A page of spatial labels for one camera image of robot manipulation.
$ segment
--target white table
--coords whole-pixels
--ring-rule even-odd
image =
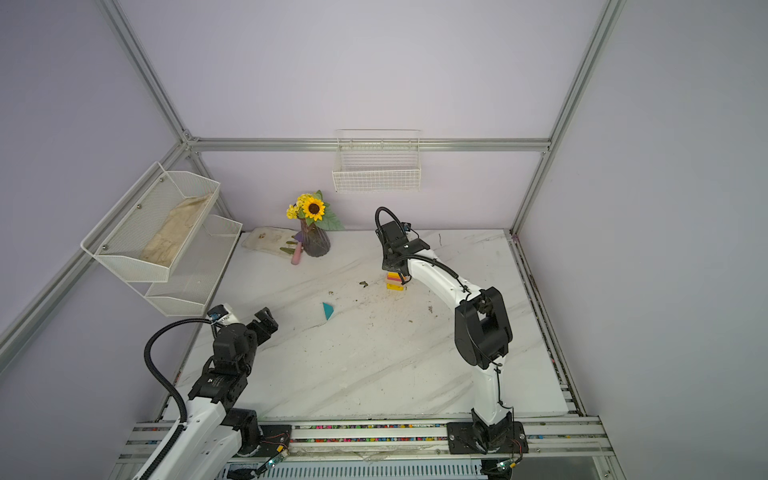
[[[320,258],[236,247],[212,305],[249,320],[268,306],[280,329],[259,347],[237,407],[260,420],[467,418],[472,368],[453,343],[454,312],[418,280],[386,289],[373,232],[331,232]],[[247,234],[240,239],[244,241]],[[565,415],[560,384],[502,230],[422,232],[459,275],[503,295],[513,340],[502,396],[517,417]],[[365,281],[367,287],[359,282]],[[323,302],[334,307],[326,321]],[[202,328],[177,381],[189,393],[212,354]],[[178,411],[169,402],[164,418]]]

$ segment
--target lavender wall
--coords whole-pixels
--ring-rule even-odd
[[[521,232],[627,478],[768,478],[766,25],[627,2]]]
[[[4,2],[0,65],[4,329],[174,137],[90,0]],[[165,322],[93,266],[0,378],[0,477],[106,478],[162,396],[142,349]],[[159,345],[164,372],[190,334]]]
[[[604,0],[122,4],[201,137],[548,137]]]
[[[245,230],[298,228],[286,218],[298,194],[322,190],[348,230],[373,230],[382,205],[414,228],[509,228],[531,181],[536,152],[422,154],[421,191],[338,194],[333,152],[206,152],[233,215]]]

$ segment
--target artificial flower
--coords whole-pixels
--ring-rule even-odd
[[[304,204],[310,199],[313,198],[310,194],[303,194],[299,196],[299,198],[296,199],[296,206],[298,208],[304,208]]]
[[[319,222],[323,219],[323,215],[326,212],[326,205],[322,200],[310,197],[309,200],[304,202],[303,210],[309,218]]]
[[[298,218],[299,216],[299,208],[296,205],[289,205],[288,211],[286,212],[286,217],[290,218],[291,220],[294,220]]]

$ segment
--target wire basket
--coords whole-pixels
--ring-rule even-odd
[[[166,171],[159,164],[153,168],[160,168],[160,175],[98,249],[91,252],[82,244],[99,263],[124,282],[167,282],[219,196],[220,184],[215,180],[186,171]],[[210,198],[201,207],[169,266],[140,258],[174,207],[186,198],[208,194]]]
[[[169,281],[152,283],[144,298],[165,316],[202,316],[214,295],[243,224],[210,214]]]
[[[418,130],[339,131],[333,167],[337,192],[418,190],[421,182]]]

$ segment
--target vase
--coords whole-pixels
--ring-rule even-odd
[[[314,223],[306,224],[301,218],[301,247],[310,257],[322,257],[331,249],[331,240],[325,230]]]

